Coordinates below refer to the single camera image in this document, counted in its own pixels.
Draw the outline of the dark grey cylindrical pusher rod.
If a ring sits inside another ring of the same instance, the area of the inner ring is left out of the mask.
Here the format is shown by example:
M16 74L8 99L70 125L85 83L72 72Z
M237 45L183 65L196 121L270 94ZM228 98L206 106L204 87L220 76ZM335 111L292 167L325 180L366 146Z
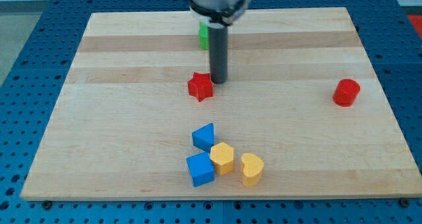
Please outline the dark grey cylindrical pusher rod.
M210 78L215 84L227 81L227 28L208 27Z

